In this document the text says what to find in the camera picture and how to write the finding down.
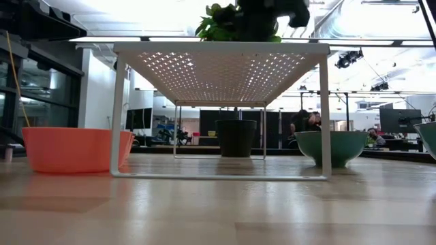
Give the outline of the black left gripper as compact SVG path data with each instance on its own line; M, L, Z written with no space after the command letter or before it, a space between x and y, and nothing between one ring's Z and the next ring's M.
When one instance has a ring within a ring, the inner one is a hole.
M34 37L29 16L33 7L36 11ZM1 0L1 30L27 40L69 40L87 36L85 29L71 22L69 13L27 0Z

